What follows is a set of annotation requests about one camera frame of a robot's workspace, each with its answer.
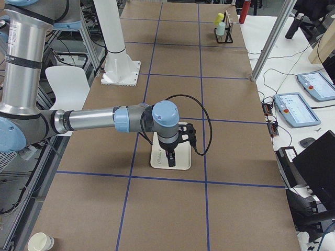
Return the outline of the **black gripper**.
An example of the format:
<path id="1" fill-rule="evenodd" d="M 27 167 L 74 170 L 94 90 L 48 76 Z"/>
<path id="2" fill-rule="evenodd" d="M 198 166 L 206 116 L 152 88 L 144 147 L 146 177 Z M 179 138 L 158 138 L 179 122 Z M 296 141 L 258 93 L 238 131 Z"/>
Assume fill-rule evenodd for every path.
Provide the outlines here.
<path id="1" fill-rule="evenodd" d="M 168 160 L 168 166 L 174 167 L 174 156 L 175 156 L 174 149 L 165 149 L 165 154 Z"/>

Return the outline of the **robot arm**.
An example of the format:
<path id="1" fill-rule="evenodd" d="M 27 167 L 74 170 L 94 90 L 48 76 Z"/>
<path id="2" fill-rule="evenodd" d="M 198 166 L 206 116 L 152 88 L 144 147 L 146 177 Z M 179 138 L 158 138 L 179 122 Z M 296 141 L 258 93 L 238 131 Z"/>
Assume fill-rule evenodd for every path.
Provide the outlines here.
<path id="1" fill-rule="evenodd" d="M 156 132 L 168 165 L 182 140 L 177 106 L 160 101 L 81 111 L 39 110 L 36 105 L 46 33 L 80 21 L 79 1 L 6 1 L 10 17 L 1 101 L 1 151 L 24 149 L 69 131 L 113 127 L 119 132 Z"/>

